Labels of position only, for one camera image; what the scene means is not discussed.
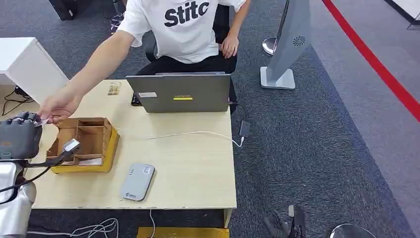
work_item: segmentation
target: white cable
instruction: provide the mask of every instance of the white cable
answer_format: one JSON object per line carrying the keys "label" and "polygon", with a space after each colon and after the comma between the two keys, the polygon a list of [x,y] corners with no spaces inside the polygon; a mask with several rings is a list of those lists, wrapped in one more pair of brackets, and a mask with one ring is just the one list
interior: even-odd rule
{"label": "white cable", "polygon": [[149,216],[150,216],[150,219],[152,220],[152,223],[153,223],[153,233],[150,236],[150,238],[153,238],[155,236],[156,225],[155,225],[155,221],[153,220],[153,217],[152,217],[152,210],[151,209],[150,209]]}
{"label": "white cable", "polygon": [[[111,224],[104,226],[104,223],[112,221]],[[77,231],[81,231],[81,230],[85,230],[87,228],[92,228],[91,230],[79,233],[79,234],[75,234]],[[87,227],[82,227],[82,228],[77,228],[75,229],[72,233],[65,233],[65,232],[60,232],[60,233],[48,233],[48,232],[32,232],[32,231],[28,231],[28,234],[37,234],[37,235],[44,235],[44,236],[69,236],[69,237],[80,237],[82,235],[85,234],[89,234],[88,238],[92,237],[94,234],[96,234],[97,232],[103,233],[105,235],[105,237],[107,238],[108,235],[107,233],[110,233],[112,231],[114,231],[116,229],[116,238],[118,238],[118,233],[119,233],[119,224],[118,224],[118,220],[116,218],[109,218],[103,222],[101,222],[98,225],[91,225],[91,226],[87,226]]]}
{"label": "white cable", "polygon": [[[115,129],[124,131],[123,129],[118,128],[118,127],[115,127]],[[232,138],[230,138],[228,136],[225,136],[225,135],[213,132],[213,131],[206,131],[206,130],[186,132],[186,133],[177,133],[177,134],[171,134],[171,135],[162,135],[162,136],[156,136],[156,137],[149,137],[149,138],[145,138],[145,139],[153,140],[153,139],[159,139],[159,138],[165,138],[165,137],[171,137],[171,136],[177,136],[177,135],[191,135],[191,134],[203,134],[203,133],[204,134],[207,133],[207,134],[218,135],[218,136],[221,136],[221,137],[226,138],[228,140],[231,140],[239,148],[242,147],[242,144],[244,143],[244,140],[245,140],[244,137],[241,137],[241,144],[238,144],[235,140],[233,140]]]}

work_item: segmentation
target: red line on floor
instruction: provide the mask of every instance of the red line on floor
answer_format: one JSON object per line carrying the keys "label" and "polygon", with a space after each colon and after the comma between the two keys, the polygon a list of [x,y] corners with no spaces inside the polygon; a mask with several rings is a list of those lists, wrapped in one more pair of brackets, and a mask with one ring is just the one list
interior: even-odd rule
{"label": "red line on floor", "polygon": [[375,56],[375,54],[369,49],[369,47],[363,42],[358,36],[356,31],[347,22],[344,16],[340,13],[337,7],[332,3],[331,0],[322,0],[325,6],[328,8],[331,15],[340,25],[341,29],[350,38],[359,52],[368,61],[370,66],[376,71],[380,78],[385,84],[391,89],[391,91],[397,96],[400,102],[410,111],[411,114],[420,122],[420,104],[417,100],[398,82],[398,80],[387,70],[387,68],[381,63],[381,61]]}

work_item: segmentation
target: white cabinet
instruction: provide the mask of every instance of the white cabinet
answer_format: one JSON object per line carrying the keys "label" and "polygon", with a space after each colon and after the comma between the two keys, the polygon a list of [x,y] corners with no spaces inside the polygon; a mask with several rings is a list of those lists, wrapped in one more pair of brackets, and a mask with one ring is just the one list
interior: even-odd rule
{"label": "white cabinet", "polygon": [[0,38],[0,85],[16,84],[37,103],[68,78],[34,37]]}
{"label": "white cabinet", "polygon": [[420,0],[393,0],[400,8],[408,13],[412,18],[417,17],[420,20]]}

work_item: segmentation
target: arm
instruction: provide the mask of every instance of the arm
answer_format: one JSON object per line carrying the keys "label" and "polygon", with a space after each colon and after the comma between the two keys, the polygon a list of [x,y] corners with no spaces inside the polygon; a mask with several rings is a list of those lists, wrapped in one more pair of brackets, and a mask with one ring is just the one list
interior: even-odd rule
{"label": "arm", "polygon": [[246,0],[245,3],[242,5],[242,7],[239,9],[239,11],[233,17],[233,23],[232,23],[232,26],[230,27],[229,35],[238,37],[239,31],[241,30],[242,23],[244,22],[245,17],[248,14],[250,3],[251,3],[251,0]]}
{"label": "arm", "polygon": [[242,23],[244,22],[245,17],[248,14],[250,3],[251,0],[245,0],[245,2],[242,4],[242,6],[236,12],[233,18],[233,23],[230,27],[230,31],[227,34],[226,39],[223,41],[223,44],[221,45],[221,49],[225,59],[235,56],[238,52],[238,35],[239,31],[241,30]]}
{"label": "arm", "polygon": [[83,97],[103,79],[110,76],[127,57],[134,36],[117,31],[92,54],[87,64],[63,88],[64,94]]}

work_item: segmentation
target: yellow base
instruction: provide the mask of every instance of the yellow base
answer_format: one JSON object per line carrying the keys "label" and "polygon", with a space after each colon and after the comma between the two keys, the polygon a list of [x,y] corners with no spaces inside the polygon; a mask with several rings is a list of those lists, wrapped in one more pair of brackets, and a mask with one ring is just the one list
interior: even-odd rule
{"label": "yellow base", "polygon": [[[149,238],[153,227],[139,227],[137,238]],[[157,227],[154,238],[229,238],[229,229]]]}

